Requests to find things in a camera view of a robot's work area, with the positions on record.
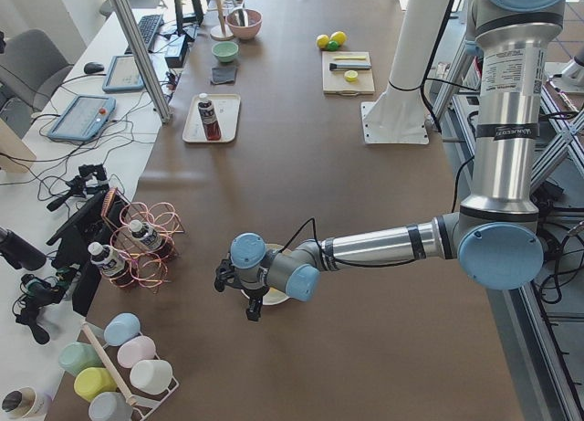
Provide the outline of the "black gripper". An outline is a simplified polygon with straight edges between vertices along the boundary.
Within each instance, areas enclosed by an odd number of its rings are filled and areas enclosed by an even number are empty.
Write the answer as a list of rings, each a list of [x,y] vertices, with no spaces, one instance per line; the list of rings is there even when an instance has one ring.
[[[217,292],[223,292],[225,287],[242,289],[250,298],[245,310],[246,318],[249,321],[260,320],[262,298],[267,294],[267,286],[246,287],[230,260],[224,258],[219,264],[219,272],[215,273],[214,289]]]

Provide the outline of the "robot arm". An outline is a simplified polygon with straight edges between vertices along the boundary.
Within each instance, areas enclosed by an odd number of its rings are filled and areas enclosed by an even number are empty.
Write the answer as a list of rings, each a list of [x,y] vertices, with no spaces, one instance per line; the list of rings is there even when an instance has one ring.
[[[548,44],[561,32],[566,0],[469,0],[464,47],[482,53],[474,168],[457,211],[421,224],[269,247],[255,233],[236,237],[214,286],[244,291],[259,306],[270,289],[309,300],[324,271],[387,268],[457,259],[489,289],[516,289],[544,263],[531,173]]]

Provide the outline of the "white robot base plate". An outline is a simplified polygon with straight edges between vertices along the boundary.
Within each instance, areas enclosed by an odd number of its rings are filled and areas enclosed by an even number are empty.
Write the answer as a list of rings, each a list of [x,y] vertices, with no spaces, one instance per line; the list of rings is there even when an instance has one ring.
[[[361,126],[367,144],[420,144],[429,143],[425,128],[425,110],[418,105],[412,109],[390,106],[390,114],[374,111],[376,103],[360,104]]]

